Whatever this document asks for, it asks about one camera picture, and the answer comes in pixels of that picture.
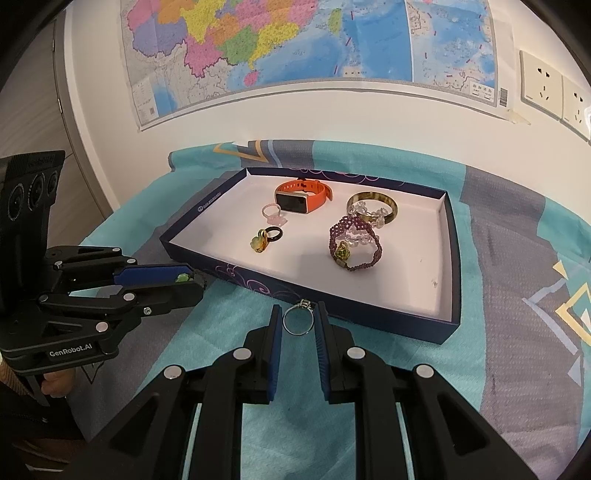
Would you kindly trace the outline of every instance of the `black ring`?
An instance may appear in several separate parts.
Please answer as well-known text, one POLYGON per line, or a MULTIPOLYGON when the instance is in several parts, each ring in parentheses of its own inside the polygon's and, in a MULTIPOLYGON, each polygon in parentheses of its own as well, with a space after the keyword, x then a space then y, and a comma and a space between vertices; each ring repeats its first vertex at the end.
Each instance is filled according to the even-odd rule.
POLYGON ((267 233, 278 232, 276 236, 268 236, 267 235, 267 240, 269 240, 270 242, 275 242, 283 236, 283 230, 281 230, 278 226, 269 226, 269 227, 265 228, 265 232, 267 232, 267 233))

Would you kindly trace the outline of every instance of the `white wall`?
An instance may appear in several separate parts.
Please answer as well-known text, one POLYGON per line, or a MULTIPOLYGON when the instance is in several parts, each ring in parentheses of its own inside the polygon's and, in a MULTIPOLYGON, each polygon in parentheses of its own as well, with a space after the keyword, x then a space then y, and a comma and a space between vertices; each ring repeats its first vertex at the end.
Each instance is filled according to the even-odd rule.
MULTIPOLYGON (((587 85, 564 45, 525 5, 489 1, 493 14, 504 12, 513 20, 517 50, 527 50, 587 85)), ((591 223, 591 147, 521 102, 515 111, 531 125, 387 93, 282 93, 215 106, 139 132, 121 60, 119 0, 75 0, 68 10, 65 42, 76 121, 115 208, 169 171, 172 150, 293 138, 362 142, 448 158, 525 185, 591 223)), ((516 62, 519 70, 517 51, 516 62)))

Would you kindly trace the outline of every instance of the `smartwatch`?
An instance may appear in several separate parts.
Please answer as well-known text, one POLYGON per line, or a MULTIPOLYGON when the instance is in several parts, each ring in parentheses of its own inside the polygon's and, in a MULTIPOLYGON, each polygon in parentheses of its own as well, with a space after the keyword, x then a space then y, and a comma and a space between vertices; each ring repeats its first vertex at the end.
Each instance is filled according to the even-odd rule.
POLYGON ((327 198, 332 200, 332 190, 320 180, 290 180, 275 190, 275 203, 285 212, 310 213, 322 207, 327 198))

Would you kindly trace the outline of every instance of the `silver ring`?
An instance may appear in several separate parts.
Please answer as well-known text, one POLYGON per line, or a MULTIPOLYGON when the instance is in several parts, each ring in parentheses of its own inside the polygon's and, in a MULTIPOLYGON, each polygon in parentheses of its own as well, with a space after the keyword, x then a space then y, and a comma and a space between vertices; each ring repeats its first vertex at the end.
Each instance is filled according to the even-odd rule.
POLYGON ((294 335, 296 337, 305 335, 306 333, 308 333, 310 330, 312 330, 312 327, 314 326, 314 310, 312 310, 312 302, 310 300, 301 300, 299 303, 295 304, 293 307, 289 307, 284 315, 283 315, 283 328, 285 329, 285 331, 291 335, 294 335), (289 328, 287 328, 287 325, 285 324, 285 318, 287 317, 287 315, 289 314, 290 311, 295 310, 295 309, 305 309, 308 310, 308 312, 310 313, 310 316, 312 317, 312 323, 310 324, 310 328, 308 328, 305 332, 302 333, 294 333, 291 330, 289 330, 289 328))

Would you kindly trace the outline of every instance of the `blue gripper pad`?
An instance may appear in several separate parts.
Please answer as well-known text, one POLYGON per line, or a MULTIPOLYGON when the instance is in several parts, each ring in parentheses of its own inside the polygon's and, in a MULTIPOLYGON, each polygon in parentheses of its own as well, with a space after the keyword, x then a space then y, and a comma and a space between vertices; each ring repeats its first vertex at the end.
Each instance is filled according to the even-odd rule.
POLYGON ((125 267, 120 274, 113 276, 113 280, 115 285, 122 287, 170 284, 183 273, 193 276, 187 265, 142 265, 125 267))
POLYGON ((320 368, 320 386, 324 392, 324 399, 328 401, 330 394, 329 382, 329 354, 326 348, 326 337, 324 336, 324 328, 320 315, 320 307, 316 304, 314 308, 314 336, 316 337, 316 352, 318 353, 318 367, 320 368))
POLYGON ((267 368, 267 395, 269 401, 275 398, 277 391, 277 380, 279 378, 279 360, 281 357, 281 338, 283 334, 283 326, 279 319, 283 319, 283 310, 279 305, 273 305, 273 313, 271 314, 271 321, 267 328, 274 329, 271 333, 273 335, 273 346, 271 348, 271 357, 267 368))

